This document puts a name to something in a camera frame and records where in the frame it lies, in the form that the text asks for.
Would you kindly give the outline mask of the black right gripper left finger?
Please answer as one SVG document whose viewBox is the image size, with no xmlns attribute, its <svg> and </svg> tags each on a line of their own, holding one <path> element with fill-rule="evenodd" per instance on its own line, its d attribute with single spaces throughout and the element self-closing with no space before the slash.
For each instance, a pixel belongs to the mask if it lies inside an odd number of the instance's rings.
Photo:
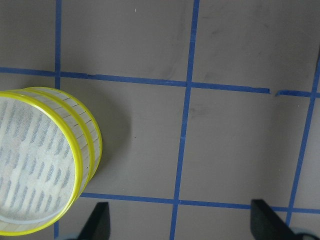
<svg viewBox="0 0 320 240">
<path fill-rule="evenodd" d="M 109 240 L 111 235 L 110 208 L 108 202 L 98 202 L 82 231 L 80 240 Z"/>
</svg>

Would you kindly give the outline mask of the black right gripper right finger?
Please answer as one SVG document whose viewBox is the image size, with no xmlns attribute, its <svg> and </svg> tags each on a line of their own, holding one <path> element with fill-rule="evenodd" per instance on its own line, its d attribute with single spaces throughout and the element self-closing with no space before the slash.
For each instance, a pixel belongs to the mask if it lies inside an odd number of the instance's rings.
<svg viewBox="0 0 320 240">
<path fill-rule="evenodd" d="M 250 231 L 255 240 L 302 240 L 262 199 L 253 199 L 250 205 Z"/>
</svg>

